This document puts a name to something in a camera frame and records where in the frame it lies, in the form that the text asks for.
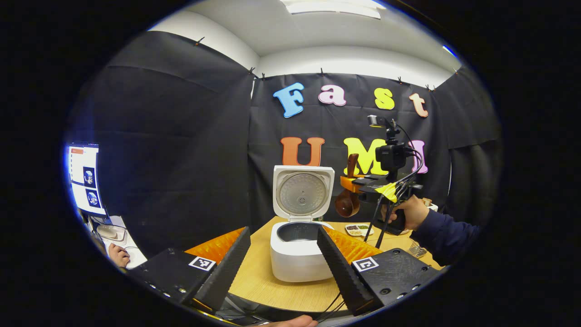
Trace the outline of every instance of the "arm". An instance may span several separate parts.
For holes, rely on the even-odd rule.
[[[479,226],[455,222],[449,215],[428,209],[416,196],[395,207],[393,212],[398,209],[404,210],[406,229],[414,231],[410,238],[430,251],[439,265],[449,265],[458,260],[480,233]],[[386,210],[385,206],[381,210],[384,217]],[[393,212],[388,223],[397,218]]]

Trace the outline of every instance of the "white wall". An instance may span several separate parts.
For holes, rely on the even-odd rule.
[[[313,47],[278,52],[260,58],[256,76],[299,73],[346,73],[401,80],[430,88],[454,72],[398,52],[364,47]]]
[[[258,65],[259,56],[246,43],[213,20],[197,13],[182,10],[165,18],[150,31],[174,33],[195,41],[204,37],[202,44],[230,57],[245,68]]]

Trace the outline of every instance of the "wooden table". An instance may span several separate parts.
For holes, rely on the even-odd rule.
[[[250,249],[242,262],[238,274],[234,279],[229,292],[252,302],[275,307],[283,310],[303,312],[323,312],[339,293],[335,278],[316,282],[289,283],[282,282],[272,274],[270,263],[270,234],[272,226],[277,222],[285,221],[275,216],[250,237]],[[326,222],[335,230],[347,234],[344,222]],[[374,234],[370,235],[368,243],[375,245],[381,230],[373,227]],[[408,232],[394,236],[385,233],[380,249],[383,251],[393,248],[408,250],[413,242]],[[431,253],[426,253],[420,260],[431,267],[442,269],[433,259]],[[339,304],[343,298],[339,296],[335,302]]]

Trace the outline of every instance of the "dark blue sleeve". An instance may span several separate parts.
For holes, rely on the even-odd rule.
[[[418,230],[412,232],[410,238],[430,251],[433,259],[440,266],[444,266],[458,260],[479,233],[479,226],[456,222],[449,215],[430,210],[424,222]]]

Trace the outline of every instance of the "ceiling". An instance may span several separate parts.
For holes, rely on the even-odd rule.
[[[280,0],[205,0],[185,10],[206,16],[258,54],[326,45],[400,52],[454,72],[460,62],[412,18],[387,7],[381,20],[348,13],[291,15]]]

